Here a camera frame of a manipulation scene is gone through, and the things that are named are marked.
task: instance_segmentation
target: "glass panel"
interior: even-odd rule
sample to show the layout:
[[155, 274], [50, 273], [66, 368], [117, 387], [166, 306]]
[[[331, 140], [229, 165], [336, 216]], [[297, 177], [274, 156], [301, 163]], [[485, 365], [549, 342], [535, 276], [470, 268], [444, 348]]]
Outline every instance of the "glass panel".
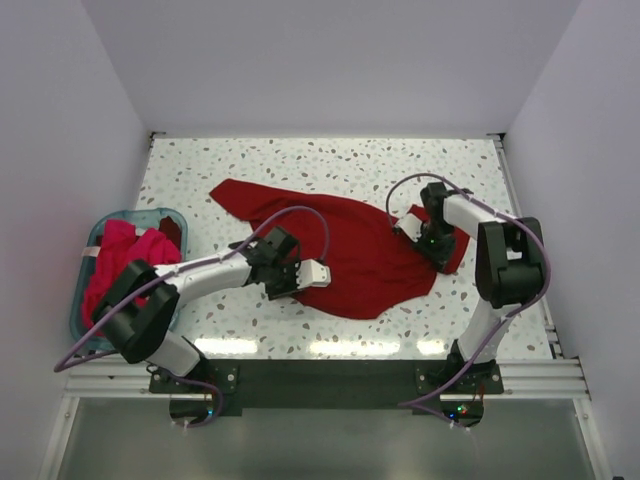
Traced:
[[186, 433], [166, 399], [83, 400], [63, 479], [593, 479], [571, 401], [486, 402], [471, 435], [408, 411], [247, 410]]

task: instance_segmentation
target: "red shirt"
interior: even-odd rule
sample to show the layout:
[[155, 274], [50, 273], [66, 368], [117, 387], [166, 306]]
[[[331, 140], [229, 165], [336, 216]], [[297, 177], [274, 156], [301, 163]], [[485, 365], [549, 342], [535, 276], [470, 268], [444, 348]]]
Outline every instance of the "red shirt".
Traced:
[[[366, 203], [232, 179], [214, 188], [211, 197], [250, 222], [254, 230], [272, 214], [294, 205], [311, 207], [325, 217], [331, 237], [325, 262], [331, 269], [331, 284], [296, 294], [303, 305], [341, 317], [373, 319], [397, 303], [428, 294], [435, 282], [437, 272], [430, 262], [413, 250], [406, 236], [391, 231], [385, 212]], [[413, 205], [410, 211], [427, 219], [423, 208]], [[292, 212], [275, 224], [300, 241], [301, 259], [320, 256], [324, 231], [315, 215]], [[469, 243], [458, 229], [455, 236], [456, 249], [445, 273], [457, 270]]]

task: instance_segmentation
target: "white wall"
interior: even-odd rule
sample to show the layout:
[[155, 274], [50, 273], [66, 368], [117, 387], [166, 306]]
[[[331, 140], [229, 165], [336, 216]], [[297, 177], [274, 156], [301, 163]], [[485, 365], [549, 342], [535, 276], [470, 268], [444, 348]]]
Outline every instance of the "white wall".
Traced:
[[618, 475], [640, 478], [640, 2], [583, 0], [506, 137]]
[[504, 132], [579, 0], [83, 0], [132, 103], [187, 135]]
[[0, 478], [37, 475], [79, 252], [130, 205], [145, 130], [79, 0], [0, 2]]

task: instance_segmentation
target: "pink cloth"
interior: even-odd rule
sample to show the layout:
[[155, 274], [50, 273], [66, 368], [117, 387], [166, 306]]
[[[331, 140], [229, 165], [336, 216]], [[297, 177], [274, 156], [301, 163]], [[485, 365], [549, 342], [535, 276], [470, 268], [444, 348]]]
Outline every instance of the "pink cloth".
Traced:
[[129, 262], [139, 259], [149, 265], [159, 265], [178, 263], [182, 255], [164, 233], [155, 228], [148, 229], [138, 238], [134, 225], [124, 220], [107, 220], [96, 258], [96, 271], [89, 279], [82, 302], [82, 322], [87, 328], [93, 326], [91, 314], [118, 275]]

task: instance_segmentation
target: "cable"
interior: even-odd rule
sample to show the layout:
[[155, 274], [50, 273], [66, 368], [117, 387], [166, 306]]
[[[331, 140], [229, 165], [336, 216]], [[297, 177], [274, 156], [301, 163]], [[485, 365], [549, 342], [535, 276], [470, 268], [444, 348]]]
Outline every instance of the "cable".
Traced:
[[473, 205], [476, 205], [477, 207], [479, 207], [482, 210], [490, 213], [491, 215], [493, 215], [496, 218], [499, 218], [501, 220], [504, 220], [505, 222], [509, 222], [509, 223], [512, 223], [513, 225], [517, 226], [520, 230], [522, 230], [533, 241], [533, 243], [536, 245], [536, 247], [538, 247], [538, 249], [540, 250], [540, 253], [542, 254], [542, 258], [543, 258], [543, 261], [544, 261], [544, 264], [545, 264], [545, 268], [546, 268], [546, 275], [545, 275], [545, 278], [544, 278], [544, 282], [543, 282], [542, 288], [540, 289], [538, 294], [534, 298], [532, 298], [529, 302], [527, 302], [527, 303], [525, 303], [525, 304], [523, 304], [523, 305], [521, 305], [519, 307], [516, 307], [512, 311], [510, 311], [509, 313], [505, 314], [504, 320], [502, 320], [501, 322], [497, 323], [489, 331], [487, 336], [480, 343], [480, 346], [478, 347], [478, 349], [473, 353], [473, 355], [471, 355], [469, 360], [467, 360], [467, 363], [464, 364], [464, 366], [458, 371], [458, 373], [456, 373], [453, 377], [451, 377], [451, 379], [449, 379], [449, 381], [447, 381], [446, 383], [444, 383], [443, 385], [441, 385], [440, 387], [438, 387], [434, 391], [432, 391], [432, 392], [430, 392], [430, 393], [428, 393], [426, 395], [423, 395], [422, 397], [418, 397], [418, 398], [415, 398], [413, 400], [409, 400], [409, 401], [402, 402], [402, 403], [398, 404], [399, 407], [410, 407], [410, 408], [418, 408], [420, 410], [423, 410], [426, 407], [424, 407], [424, 405], [420, 405], [419, 402], [423, 402], [425, 400], [429, 400], [429, 399], [435, 397], [436, 395], [440, 395], [442, 392], [444, 392], [449, 387], [451, 387], [453, 384], [455, 384], [467, 372], [467, 370], [469, 370], [469, 368], [471, 368], [473, 363], [476, 361], [476, 359], [482, 353], [482, 350], [484, 350], [484, 348], [489, 344], [489, 342], [491, 341], [493, 336], [496, 333], [498, 333], [498, 331], [508, 321], [510, 321], [513, 317], [515, 317], [519, 313], [523, 312], [524, 310], [526, 310], [530, 306], [532, 306], [535, 303], [537, 303], [544, 296], [544, 294], [549, 289], [549, 282], [551, 281], [551, 264], [550, 264], [550, 261], [549, 261], [549, 256], [547, 255], [547, 251], [544, 248], [544, 245], [542, 244], [542, 241], [538, 238], [538, 236], [535, 233], [533, 233], [533, 231], [531, 231], [531, 229], [529, 227], [527, 227], [526, 225], [524, 225], [522, 222], [518, 221], [517, 219], [510, 217], [509, 215], [506, 215], [506, 214], [504, 214], [502, 212], [498, 212], [497, 210], [494, 210], [493, 208], [491, 208], [489, 205], [487, 205], [486, 203], [482, 202], [481, 200], [478, 200], [477, 198], [472, 197], [470, 194], [468, 194], [467, 192], [462, 190], [462, 188], [457, 186], [455, 183], [453, 183], [450, 180], [446, 179], [445, 177], [443, 177], [441, 175], [437, 175], [435, 173], [416, 173], [416, 174], [413, 174], [413, 175], [409, 175], [408, 177], [405, 177], [405, 178], [401, 179], [398, 183], [396, 183], [389, 190], [389, 193], [387, 194], [387, 198], [385, 200], [385, 210], [387, 212], [387, 218], [389, 220], [389, 224], [391, 225], [391, 227], [393, 227], [393, 217], [389, 213], [389, 200], [391, 198], [391, 194], [395, 191], [396, 188], [398, 188], [403, 183], [405, 183], [405, 182], [407, 182], [409, 180], [413, 180], [414, 178], [421, 178], [421, 177], [431, 177], [431, 178], [435, 178], [437, 180], [440, 180], [442, 183], [448, 185], [453, 190], [455, 190], [456, 193], [459, 193], [460, 195], [462, 195], [466, 200], [471, 202]]
[[116, 313], [118, 313], [126, 305], [128, 305], [129, 302], [135, 300], [136, 298], [141, 296], [143, 293], [147, 292], [148, 290], [150, 290], [151, 288], [155, 287], [159, 283], [164, 282], [168, 278], [173, 277], [174, 275], [177, 275], [179, 273], [183, 273], [183, 272], [192, 270], [194, 268], [199, 268], [199, 267], [204, 267], [204, 266], [207, 266], [207, 265], [213, 265], [213, 264], [216, 264], [216, 263], [220, 263], [220, 262], [223, 262], [223, 261], [229, 259], [233, 255], [235, 255], [235, 254], [241, 252], [242, 250], [244, 250], [251, 242], [253, 242], [256, 239], [256, 237], [260, 234], [260, 232], [262, 232], [262, 230], [264, 230], [276, 218], [281, 217], [282, 215], [286, 215], [287, 213], [290, 213], [290, 212], [293, 212], [293, 211], [296, 211], [296, 210], [303, 210], [303, 211], [311, 212], [314, 215], [316, 215], [322, 221], [322, 226], [324, 227], [324, 240], [325, 241], [324, 241], [324, 248], [322, 250], [322, 254], [320, 255], [319, 259], [324, 262], [326, 260], [327, 253], [329, 252], [329, 241], [330, 241], [329, 224], [327, 223], [327, 220], [317, 210], [314, 210], [313, 208], [310, 208], [310, 207], [305, 207], [305, 206], [302, 206], [302, 205], [295, 205], [295, 206], [292, 206], [292, 207], [284, 208], [284, 209], [274, 213], [269, 218], [267, 218], [264, 222], [262, 222], [262, 224], [260, 224], [260, 226], [258, 228], [256, 228], [255, 231], [251, 235], [249, 235], [240, 245], [238, 245], [236, 248], [234, 248], [233, 250], [228, 252], [226, 255], [224, 255], [222, 257], [206, 258], [206, 259], [203, 259], [203, 260], [200, 260], [200, 261], [190, 262], [190, 263], [188, 263], [186, 265], [183, 265], [181, 268], [177, 268], [175, 270], [171, 270], [171, 271], [169, 271], [169, 272], [167, 272], [167, 273], [165, 273], [163, 275], [160, 275], [157, 278], [154, 278], [150, 282], [142, 285], [140, 288], [136, 289], [135, 291], [133, 291], [132, 293], [127, 295], [124, 299], [122, 299], [120, 302], [118, 302], [118, 304], [116, 306], [114, 306], [111, 310], [109, 310], [100, 320], [98, 320], [93, 325], [93, 327], [91, 327], [89, 329], [89, 331], [87, 333], [85, 333], [82, 336], [82, 338], [80, 338], [80, 340], [78, 340], [71, 347], [71, 349], [55, 364], [55, 366], [53, 367], [53, 371], [55, 373], [63, 372], [64, 370], [67, 370], [67, 369], [69, 369], [71, 367], [75, 367], [76, 365], [80, 365], [82, 363], [90, 362], [91, 360], [95, 360], [97, 358], [106, 357], [107, 355], [112, 355], [114, 353], [117, 353], [115, 350], [110, 350], [110, 351], [107, 351], [107, 352], [100, 352], [100, 353], [96, 353], [96, 354], [93, 354], [93, 355], [87, 355], [87, 356], [84, 356], [84, 357], [77, 358], [77, 359], [74, 359], [72, 361], [69, 361], [71, 359], [71, 357], [73, 357], [75, 354], [77, 354], [78, 351], [87, 344], [87, 342], [89, 341], [89, 339], [91, 337], [93, 337], [109, 320], [111, 320], [111, 318], [113, 318], [113, 316]]
[[190, 380], [188, 378], [178, 377], [177, 375], [174, 375], [173, 373], [171, 373], [166, 368], [161, 368], [160, 370], [165, 372], [167, 375], [169, 375], [170, 378], [172, 378], [174, 381], [176, 381], [178, 383], [182, 383], [184, 385], [191, 385], [191, 386], [194, 386], [194, 387], [206, 388], [208, 390], [211, 390], [211, 393], [212, 393], [214, 399], [215, 398], [218, 399], [218, 406], [213, 409], [213, 413], [211, 415], [209, 415], [207, 418], [205, 418], [201, 422], [198, 422], [198, 423], [187, 423], [187, 428], [204, 427], [205, 425], [210, 424], [211, 422], [213, 422], [216, 418], [218, 418], [220, 416], [220, 413], [222, 412], [222, 408], [223, 408], [223, 405], [224, 405], [224, 396], [222, 395], [222, 392], [220, 391], [220, 389], [218, 387], [216, 387], [213, 383], [201, 382], [199, 380]]
[[480, 397], [480, 405], [484, 406], [484, 391], [485, 391], [485, 386], [484, 383], [480, 384], [480, 386], [476, 389], [475, 392], [473, 392], [473, 398], [471, 399], [471, 403], [476, 401], [476, 397]]

